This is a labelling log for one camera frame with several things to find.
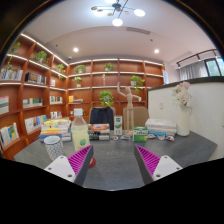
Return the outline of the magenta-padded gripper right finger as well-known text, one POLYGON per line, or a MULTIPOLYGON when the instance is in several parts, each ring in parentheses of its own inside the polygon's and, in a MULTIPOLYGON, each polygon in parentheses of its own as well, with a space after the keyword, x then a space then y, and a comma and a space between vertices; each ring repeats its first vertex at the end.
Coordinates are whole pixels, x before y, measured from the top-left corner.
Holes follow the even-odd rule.
POLYGON ((182 169, 182 167, 168 155, 158 156, 139 145, 135 146, 134 155, 145 185, 182 169))

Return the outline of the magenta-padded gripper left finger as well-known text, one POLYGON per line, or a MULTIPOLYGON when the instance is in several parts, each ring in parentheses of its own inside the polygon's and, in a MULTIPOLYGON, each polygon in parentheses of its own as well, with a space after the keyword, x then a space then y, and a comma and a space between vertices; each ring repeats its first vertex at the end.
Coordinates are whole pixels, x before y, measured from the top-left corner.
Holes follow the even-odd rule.
POLYGON ((70 156, 59 156, 45 171, 82 186, 93 157, 93 146, 89 145, 70 156))

